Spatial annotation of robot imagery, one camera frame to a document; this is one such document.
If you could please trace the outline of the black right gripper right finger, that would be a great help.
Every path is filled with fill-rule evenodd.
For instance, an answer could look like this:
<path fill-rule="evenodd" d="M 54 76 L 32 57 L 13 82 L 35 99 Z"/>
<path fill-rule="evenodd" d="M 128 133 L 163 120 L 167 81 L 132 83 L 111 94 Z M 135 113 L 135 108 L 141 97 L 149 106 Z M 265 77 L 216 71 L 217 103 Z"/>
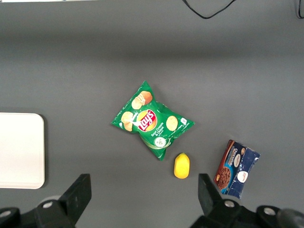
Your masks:
<path fill-rule="evenodd" d="M 256 214 L 235 200 L 224 199 L 208 174 L 198 177 L 198 199 L 203 211 L 192 228 L 257 228 Z"/>

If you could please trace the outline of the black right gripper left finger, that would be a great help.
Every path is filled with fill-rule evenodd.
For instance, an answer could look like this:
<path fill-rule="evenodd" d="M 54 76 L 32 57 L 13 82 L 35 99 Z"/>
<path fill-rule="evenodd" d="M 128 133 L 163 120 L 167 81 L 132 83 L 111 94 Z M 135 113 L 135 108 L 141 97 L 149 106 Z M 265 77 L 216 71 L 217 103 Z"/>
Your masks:
<path fill-rule="evenodd" d="M 81 174 L 59 199 L 49 199 L 35 210 L 38 228 L 74 228 L 92 197 L 90 174 Z"/>

